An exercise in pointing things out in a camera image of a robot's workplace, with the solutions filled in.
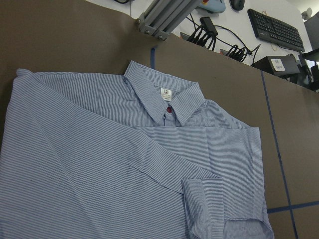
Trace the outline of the blue striped button shirt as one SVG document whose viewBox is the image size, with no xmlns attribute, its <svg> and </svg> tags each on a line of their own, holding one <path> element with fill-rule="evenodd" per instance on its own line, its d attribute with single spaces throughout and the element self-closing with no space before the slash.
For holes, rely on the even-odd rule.
<svg viewBox="0 0 319 239">
<path fill-rule="evenodd" d="M 196 82 L 17 71 L 0 154 L 3 239 L 272 239 L 260 132 Z"/>
</svg>

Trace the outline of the grey teach pendant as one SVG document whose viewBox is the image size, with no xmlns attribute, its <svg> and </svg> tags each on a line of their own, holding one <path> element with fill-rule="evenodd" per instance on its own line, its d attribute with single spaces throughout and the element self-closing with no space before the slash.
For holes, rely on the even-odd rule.
<svg viewBox="0 0 319 239">
<path fill-rule="evenodd" d="M 202 0 L 198 7 L 210 13 L 223 13 L 226 10 L 224 0 Z"/>
</svg>

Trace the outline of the black box with label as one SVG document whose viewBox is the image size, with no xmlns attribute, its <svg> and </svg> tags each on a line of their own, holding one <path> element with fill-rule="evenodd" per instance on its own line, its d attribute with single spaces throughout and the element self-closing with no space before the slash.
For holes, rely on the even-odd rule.
<svg viewBox="0 0 319 239">
<path fill-rule="evenodd" d="M 267 73 L 295 84 L 300 74 L 298 63 L 291 54 L 286 56 L 266 56 L 254 62 L 252 67 L 261 71 L 262 78 Z"/>
</svg>

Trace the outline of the black keyboard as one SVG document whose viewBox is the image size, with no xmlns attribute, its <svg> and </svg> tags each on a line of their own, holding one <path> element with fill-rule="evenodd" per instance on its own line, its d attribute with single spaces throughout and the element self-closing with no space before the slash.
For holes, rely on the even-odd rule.
<svg viewBox="0 0 319 239">
<path fill-rule="evenodd" d="M 295 27 L 251 8 L 247 13 L 256 38 L 297 52 L 305 51 L 302 38 Z"/>
</svg>

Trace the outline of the aluminium frame post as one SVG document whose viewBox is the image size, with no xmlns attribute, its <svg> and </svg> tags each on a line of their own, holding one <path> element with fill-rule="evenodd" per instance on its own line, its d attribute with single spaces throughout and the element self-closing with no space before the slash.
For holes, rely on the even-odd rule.
<svg viewBox="0 0 319 239">
<path fill-rule="evenodd" d="M 155 0 L 138 18 L 138 30 L 166 40 L 199 4 L 199 0 Z"/>
</svg>

